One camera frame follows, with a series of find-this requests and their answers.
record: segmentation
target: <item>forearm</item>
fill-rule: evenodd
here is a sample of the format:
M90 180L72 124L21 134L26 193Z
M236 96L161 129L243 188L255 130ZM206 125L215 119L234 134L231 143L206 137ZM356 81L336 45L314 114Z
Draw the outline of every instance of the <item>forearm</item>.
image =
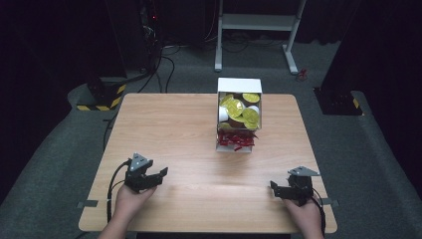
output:
M112 217L111 221L106 225L99 239L119 239L126 235L127 227L130 221Z
M305 239L323 239L323 235L320 231L314 231L314 232L305 232L303 233L303 236Z

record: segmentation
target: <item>metal rack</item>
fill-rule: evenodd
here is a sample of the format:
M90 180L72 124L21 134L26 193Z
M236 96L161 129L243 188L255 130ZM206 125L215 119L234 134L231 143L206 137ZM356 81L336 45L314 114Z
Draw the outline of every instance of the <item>metal rack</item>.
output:
M223 29L241 29L241 30L267 30L267 31L289 31L291 32L289 42L283 45L283 52L286 56L289 70L293 75L299 71L296 67L292 55L292 46L301 23L302 13L304 12L307 0L300 0L299 9L294 16L282 15L253 15L253 14L225 14L223 13L223 0L220 0L219 18L218 18L218 38L215 54L215 71L223 70L222 53L222 34Z

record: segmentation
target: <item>human hand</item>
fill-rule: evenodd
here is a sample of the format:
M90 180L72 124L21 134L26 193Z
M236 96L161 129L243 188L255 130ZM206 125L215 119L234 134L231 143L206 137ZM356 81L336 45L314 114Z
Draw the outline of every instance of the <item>human hand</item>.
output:
M141 193L132 191L128 186L123 185L117 193L115 200L114 214L111 221L106 225L100 234L101 239L124 238L127 226L130 221L155 192L156 187L149 188Z
M288 208L293 221L301 230L306 239L320 239L323 238L321 231L321 219L319 208L316 204L308 199L303 206L298 206L294 201L283 199Z
M138 193L123 185L118 190L112 217L117 217L119 220L129 223L155 190L156 187L153 187Z

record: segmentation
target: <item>white box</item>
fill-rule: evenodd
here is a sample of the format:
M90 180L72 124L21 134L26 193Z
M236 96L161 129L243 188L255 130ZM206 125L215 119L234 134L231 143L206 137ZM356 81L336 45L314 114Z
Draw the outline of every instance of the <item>white box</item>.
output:
M219 78L217 95L217 151L252 152L262 127L261 80Z

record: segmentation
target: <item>wooden table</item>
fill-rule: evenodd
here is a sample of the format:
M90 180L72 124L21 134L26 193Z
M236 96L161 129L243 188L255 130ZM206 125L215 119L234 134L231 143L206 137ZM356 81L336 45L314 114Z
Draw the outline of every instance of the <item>wooden table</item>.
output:
M217 152L217 94L128 94L118 116L80 220L84 231L106 226L106 192L112 174L134 152L153 159L147 174L168 166L163 184L129 226L131 231L298 232L270 180L288 186L288 170L317 162L295 97L263 95L262 129L252 152ZM124 167L115 182L124 179ZM321 177L314 188L327 197ZM115 197L118 187L113 191ZM325 206L326 232L336 230Z

